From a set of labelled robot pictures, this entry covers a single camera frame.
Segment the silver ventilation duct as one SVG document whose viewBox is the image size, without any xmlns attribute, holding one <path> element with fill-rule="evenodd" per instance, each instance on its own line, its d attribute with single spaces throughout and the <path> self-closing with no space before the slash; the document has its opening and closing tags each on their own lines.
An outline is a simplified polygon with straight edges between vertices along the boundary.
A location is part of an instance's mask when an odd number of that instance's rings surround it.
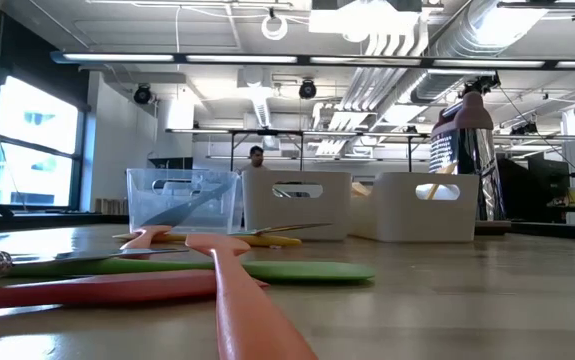
<svg viewBox="0 0 575 360">
<path fill-rule="evenodd" d="M 472 0 L 454 23 L 429 48 L 430 57 L 497 57 L 520 40 L 548 13 L 543 8 L 506 8 L 499 2 L 527 0 Z M 431 103 L 460 83 L 464 75 L 444 75 L 428 70 L 408 72 L 415 81 L 412 103 Z"/>
</svg>

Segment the white plastic bin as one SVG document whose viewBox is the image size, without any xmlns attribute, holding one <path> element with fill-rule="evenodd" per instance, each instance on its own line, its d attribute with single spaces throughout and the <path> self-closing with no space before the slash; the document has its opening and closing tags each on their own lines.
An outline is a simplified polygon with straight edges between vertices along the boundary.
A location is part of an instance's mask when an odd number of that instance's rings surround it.
<svg viewBox="0 0 575 360">
<path fill-rule="evenodd" d="M 272 189 L 291 195 L 280 198 Z M 252 170 L 242 173 L 248 230 L 290 226 L 283 236 L 342 241 L 350 230 L 351 175 L 346 172 Z"/>
<path fill-rule="evenodd" d="M 439 188 L 433 200 L 427 194 L 433 184 Z M 381 173 L 376 177 L 369 196 L 350 197 L 350 233 L 354 236 L 388 243 L 468 243 L 474 238 L 479 177 L 476 175 L 446 175 L 434 173 Z M 412 235 L 421 222 L 433 226 L 455 225 L 463 242 L 421 240 Z"/>
</svg>

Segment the green silicone spatula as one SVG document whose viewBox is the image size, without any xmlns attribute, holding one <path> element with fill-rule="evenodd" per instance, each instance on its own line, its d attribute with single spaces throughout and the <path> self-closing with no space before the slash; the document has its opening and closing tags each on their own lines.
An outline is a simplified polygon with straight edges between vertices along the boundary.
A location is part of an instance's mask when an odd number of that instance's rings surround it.
<svg viewBox="0 0 575 360">
<path fill-rule="evenodd" d="M 366 265 L 342 262 L 247 261 L 241 265 L 252 277 L 275 282 L 360 282 L 372 279 L 376 271 Z M 8 277 L 56 278 L 161 271 L 214 270 L 213 262 L 165 262 L 106 259 L 80 262 L 40 263 L 13 267 Z"/>
</svg>

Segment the person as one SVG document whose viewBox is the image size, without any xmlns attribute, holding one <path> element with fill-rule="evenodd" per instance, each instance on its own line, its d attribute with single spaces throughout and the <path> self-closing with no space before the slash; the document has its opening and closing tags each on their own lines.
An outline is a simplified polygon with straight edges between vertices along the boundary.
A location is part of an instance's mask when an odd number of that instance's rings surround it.
<svg viewBox="0 0 575 360">
<path fill-rule="evenodd" d="M 249 152 L 250 163 L 242 167 L 239 172 L 252 170 L 266 170 L 264 166 L 264 150 L 260 146 L 253 146 Z"/>
</svg>

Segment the blue silicone spoon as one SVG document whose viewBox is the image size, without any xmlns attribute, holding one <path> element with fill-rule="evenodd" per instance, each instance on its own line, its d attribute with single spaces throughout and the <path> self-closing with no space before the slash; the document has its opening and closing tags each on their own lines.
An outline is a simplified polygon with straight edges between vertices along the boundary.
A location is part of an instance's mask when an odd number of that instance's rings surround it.
<svg viewBox="0 0 575 360">
<path fill-rule="evenodd" d="M 213 190 L 202 192 L 198 197 L 192 198 L 188 202 L 169 208 L 151 217 L 143 223 L 143 226 L 165 225 L 174 227 L 180 225 L 200 206 L 221 197 L 229 188 L 230 185 L 224 184 Z"/>
</svg>

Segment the black monitor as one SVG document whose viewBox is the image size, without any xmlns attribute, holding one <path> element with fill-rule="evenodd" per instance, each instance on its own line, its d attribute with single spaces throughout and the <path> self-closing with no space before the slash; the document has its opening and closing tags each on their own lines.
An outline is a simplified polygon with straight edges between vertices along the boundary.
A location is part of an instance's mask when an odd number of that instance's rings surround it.
<svg viewBox="0 0 575 360">
<path fill-rule="evenodd" d="M 509 220 L 564 223 L 563 212 L 551 202 L 565 197 L 569 188 L 568 164 L 531 158 L 528 167 L 501 158 L 498 161 L 505 216 Z"/>
</svg>

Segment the orange silicone spatula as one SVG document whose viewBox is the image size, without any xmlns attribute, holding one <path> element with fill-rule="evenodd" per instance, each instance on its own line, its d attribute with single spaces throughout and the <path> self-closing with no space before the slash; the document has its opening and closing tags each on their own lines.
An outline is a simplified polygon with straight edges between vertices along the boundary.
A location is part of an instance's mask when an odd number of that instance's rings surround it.
<svg viewBox="0 0 575 360">
<path fill-rule="evenodd" d="M 172 229 L 167 225 L 147 225 L 136 231 L 137 236 L 120 247 L 124 250 L 141 250 L 149 249 L 153 238 L 156 235 L 163 235 Z"/>
</svg>

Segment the salmon silicone utensil handle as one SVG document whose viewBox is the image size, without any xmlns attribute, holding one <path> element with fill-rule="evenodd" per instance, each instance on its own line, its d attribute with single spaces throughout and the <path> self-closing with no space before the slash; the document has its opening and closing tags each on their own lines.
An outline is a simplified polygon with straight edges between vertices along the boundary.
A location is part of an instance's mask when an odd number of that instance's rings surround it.
<svg viewBox="0 0 575 360">
<path fill-rule="evenodd" d="M 250 245 L 220 234 L 190 234 L 189 248 L 210 256 L 216 273 L 220 360 L 318 360 L 303 335 L 243 268 Z"/>
</svg>

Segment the red silicone spatula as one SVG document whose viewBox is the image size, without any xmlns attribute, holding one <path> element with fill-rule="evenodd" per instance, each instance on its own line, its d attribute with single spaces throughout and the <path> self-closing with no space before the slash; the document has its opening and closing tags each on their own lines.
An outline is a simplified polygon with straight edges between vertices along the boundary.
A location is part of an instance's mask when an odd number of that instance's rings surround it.
<svg viewBox="0 0 575 360">
<path fill-rule="evenodd" d="M 213 270 L 126 273 L 3 286 L 0 287 L 0 308 L 129 304 L 216 293 Z"/>
</svg>

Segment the clear plastic bin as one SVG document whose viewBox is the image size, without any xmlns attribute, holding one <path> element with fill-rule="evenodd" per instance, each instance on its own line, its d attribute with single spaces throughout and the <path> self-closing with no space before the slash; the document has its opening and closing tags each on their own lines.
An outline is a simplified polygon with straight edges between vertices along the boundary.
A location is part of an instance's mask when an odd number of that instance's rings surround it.
<svg viewBox="0 0 575 360">
<path fill-rule="evenodd" d="M 231 233 L 241 227 L 243 199 L 241 177 L 235 172 L 181 169 L 129 169 L 127 192 L 129 226 L 143 227 L 151 217 L 198 197 L 221 185 L 230 188 L 221 197 L 195 210 L 173 233 Z"/>
</svg>

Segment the LED light bar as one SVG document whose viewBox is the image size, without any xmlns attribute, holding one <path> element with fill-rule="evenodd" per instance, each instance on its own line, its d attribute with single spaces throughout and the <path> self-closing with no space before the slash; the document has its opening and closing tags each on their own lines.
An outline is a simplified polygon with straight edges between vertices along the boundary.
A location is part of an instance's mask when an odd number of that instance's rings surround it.
<svg viewBox="0 0 575 360">
<path fill-rule="evenodd" d="M 575 59 L 440 58 L 363 55 L 254 55 L 186 53 L 73 53 L 55 51 L 58 64 L 195 64 L 465 69 L 514 71 L 575 71 Z"/>
</svg>

